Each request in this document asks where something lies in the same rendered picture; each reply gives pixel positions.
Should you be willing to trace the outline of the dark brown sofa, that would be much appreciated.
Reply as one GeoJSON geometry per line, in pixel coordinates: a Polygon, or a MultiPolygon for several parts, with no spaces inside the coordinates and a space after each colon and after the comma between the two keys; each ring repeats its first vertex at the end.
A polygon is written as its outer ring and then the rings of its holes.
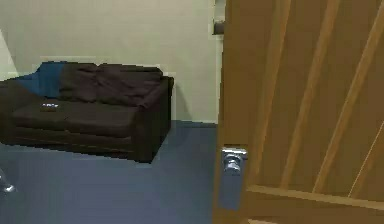
{"type": "Polygon", "coordinates": [[[174,79],[156,66],[67,62],[57,98],[0,81],[0,143],[150,163],[171,127],[174,79]],[[55,112],[40,110],[55,103],[55,112]]]}

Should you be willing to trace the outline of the silver door knob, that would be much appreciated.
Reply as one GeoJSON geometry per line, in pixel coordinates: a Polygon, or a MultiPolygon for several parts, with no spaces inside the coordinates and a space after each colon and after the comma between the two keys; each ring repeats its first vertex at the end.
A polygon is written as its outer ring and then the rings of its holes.
{"type": "Polygon", "coordinates": [[[247,151],[243,148],[223,147],[222,165],[223,172],[232,176],[238,176],[248,158],[247,151]]]}

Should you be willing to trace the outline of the brown wooden door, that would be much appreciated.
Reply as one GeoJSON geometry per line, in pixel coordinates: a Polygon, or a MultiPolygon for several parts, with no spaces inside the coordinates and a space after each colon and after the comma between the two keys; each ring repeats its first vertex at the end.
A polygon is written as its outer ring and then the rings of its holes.
{"type": "Polygon", "coordinates": [[[212,224],[384,224],[384,0],[226,0],[224,22],[212,224]]]}

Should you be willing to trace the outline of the black remote control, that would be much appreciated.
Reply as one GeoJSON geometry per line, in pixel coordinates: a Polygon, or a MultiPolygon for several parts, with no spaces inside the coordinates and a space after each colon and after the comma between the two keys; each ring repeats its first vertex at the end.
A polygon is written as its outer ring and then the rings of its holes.
{"type": "Polygon", "coordinates": [[[55,103],[42,103],[40,110],[43,112],[55,112],[60,108],[58,104],[55,103]]]}

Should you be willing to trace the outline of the blue cloth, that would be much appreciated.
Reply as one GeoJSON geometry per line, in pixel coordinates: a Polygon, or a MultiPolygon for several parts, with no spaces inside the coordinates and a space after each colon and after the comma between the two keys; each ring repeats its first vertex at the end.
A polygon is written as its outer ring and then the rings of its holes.
{"type": "Polygon", "coordinates": [[[42,62],[35,72],[19,76],[16,80],[38,96],[57,98],[60,89],[60,75],[66,64],[66,61],[42,62]]]}

